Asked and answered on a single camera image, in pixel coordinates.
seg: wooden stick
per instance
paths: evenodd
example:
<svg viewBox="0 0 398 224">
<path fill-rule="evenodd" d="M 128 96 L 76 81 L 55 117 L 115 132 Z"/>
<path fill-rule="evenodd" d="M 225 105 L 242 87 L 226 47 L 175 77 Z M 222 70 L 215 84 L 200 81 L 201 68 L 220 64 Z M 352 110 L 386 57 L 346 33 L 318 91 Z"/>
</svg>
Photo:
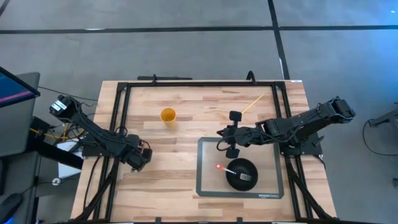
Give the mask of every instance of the wooden stick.
<svg viewBox="0 0 398 224">
<path fill-rule="evenodd" d="M 262 94 L 259 98 L 257 98 L 256 100 L 254 100 L 254 102 L 253 103 L 251 103 L 246 109 L 244 109 L 244 111 L 242 111 L 242 114 L 244 114 L 244 112 L 246 112 L 251 106 L 253 106 L 255 103 L 257 103 L 257 101 L 259 101 L 260 99 L 261 99 L 261 97 L 263 97 L 265 95 L 265 93 L 264 94 Z"/>
</svg>

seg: computer monitor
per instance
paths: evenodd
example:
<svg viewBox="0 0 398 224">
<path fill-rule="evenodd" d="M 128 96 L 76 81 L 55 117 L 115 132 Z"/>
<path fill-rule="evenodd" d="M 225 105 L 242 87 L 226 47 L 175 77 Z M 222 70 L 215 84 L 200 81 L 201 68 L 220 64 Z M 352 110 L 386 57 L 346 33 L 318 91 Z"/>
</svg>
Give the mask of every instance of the computer monitor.
<svg viewBox="0 0 398 224">
<path fill-rule="evenodd" d="M 0 67 L 0 108 L 40 96 L 40 93 Z"/>
</svg>

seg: gray floor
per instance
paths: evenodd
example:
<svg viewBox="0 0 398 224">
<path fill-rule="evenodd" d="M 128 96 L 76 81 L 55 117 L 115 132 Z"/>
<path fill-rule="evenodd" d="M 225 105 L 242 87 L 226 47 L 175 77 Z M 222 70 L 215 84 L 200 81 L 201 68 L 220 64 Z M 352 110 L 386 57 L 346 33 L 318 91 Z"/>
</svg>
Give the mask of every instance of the gray floor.
<svg viewBox="0 0 398 224">
<path fill-rule="evenodd" d="M 397 25 L 396 1 L 275 0 L 280 26 Z M 178 26 L 269 26 L 267 1 L 238 0 L 11 0 L 0 29 L 94 29 Z M 397 108 L 397 30 L 283 31 L 291 79 L 303 80 L 314 107 L 339 95 L 357 116 L 350 124 L 322 130 L 326 172 L 337 214 L 344 220 L 396 223 L 398 158 L 369 152 L 362 127 Z M 0 65 L 13 73 L 37 71 L 40 85 L 97 98 L 103 80 L 134 80 L 139 75 L 242 79 L 281 79 L 273 31 L 146 34 L 0 35 Z M 35 115 L 48 114 L 57 94 L 42 90 Z M 367 129 L 369 145 L 398 153 L 390 127 Z M 42 178 L 57 168 L 42 161 Z M 77 181 L 44 189 L 38 217 L 67 220 Z"/>
</svg>

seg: yellow cup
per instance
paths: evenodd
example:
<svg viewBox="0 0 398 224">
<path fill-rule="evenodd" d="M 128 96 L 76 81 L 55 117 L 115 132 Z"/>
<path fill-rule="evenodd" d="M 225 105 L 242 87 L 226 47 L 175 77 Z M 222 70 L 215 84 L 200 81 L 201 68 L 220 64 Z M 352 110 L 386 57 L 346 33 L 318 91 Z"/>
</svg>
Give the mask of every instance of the yellow cup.
<svg viewBox="0 0 398 224">
<path fill-rule="evenodd" d="M 160 112 L 160 119 L 169 128 L 174 128 L 176 126 L 176 117 L 177 115 L 175 114 L 175 110 L 173 110 L 172 108 L 166 108 L 163 109 L 162 112 Z"/>
</svg>

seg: butcher block tabletop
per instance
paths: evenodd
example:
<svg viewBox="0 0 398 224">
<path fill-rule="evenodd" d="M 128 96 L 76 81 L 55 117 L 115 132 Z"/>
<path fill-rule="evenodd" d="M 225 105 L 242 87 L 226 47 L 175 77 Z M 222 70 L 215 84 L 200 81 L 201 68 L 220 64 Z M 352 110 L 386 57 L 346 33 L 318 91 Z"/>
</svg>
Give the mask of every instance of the butcher block tabletop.
<svg viewBox="0 0 398 224">
<path fill-rule="evenodd" d="M 308 110 L 303 83 L 290 80 L 285 83 L 292 115 Z M 94 122 L 104 129 L 109 128 L 117 85 L 117 81 L 104 81 L 101 87 Z M 279 158 L 284 189 L 281 199 L 201 197 L 196 191 L 198 140 L 202 137 L 219 138 L 216 132 L 232 123 L 229 112 L 243 111 L 262 94 L 264 96 L 243 114 L 239 125 L 250 127 L 255 122 L 276 118 L 271 87 L 132 87 L 126 128 L 128 133 L 137 134 L 147 141 L 153 149 L 153 155 L 151 162 L 140 173 L 131 172 L 129 165 L 120 163 L 111 221 L 154 222 L 156 217 L 162 217 L 164 222 L 235 222 L 237 217 L 247 222 L 294 221 L 282 156 Z M 116 127 L 121 119 L 123 99 L 124 92 Z M 285 117 L 281 92 L 279 101 L 282 116 Z M 177 126 L 173 129 L 166 127 L 160 120 L 159 114 L 164 108 L 173 108 L 177 113 Z M 240 148 L 241 153 L 249 150 Z M 323 164 L 313 156 L 301 158 L 309 191 L 327 213 L 335 216 Z M 95 160 L 96 157 L 85 158 L 71 218 L 77 217 L 83 210 L 88 179 Z M 101 158 L 94 169 L 93 180 L 88 187 L 87 204 L 98 189 L 102 161 Z M 303 198 L 298 188 L 297 194 L 301 216 L 305 217 Z M 108 191 L 102 200 L 100 218 L 105 216 L 107 199 Z"/>
</svg>

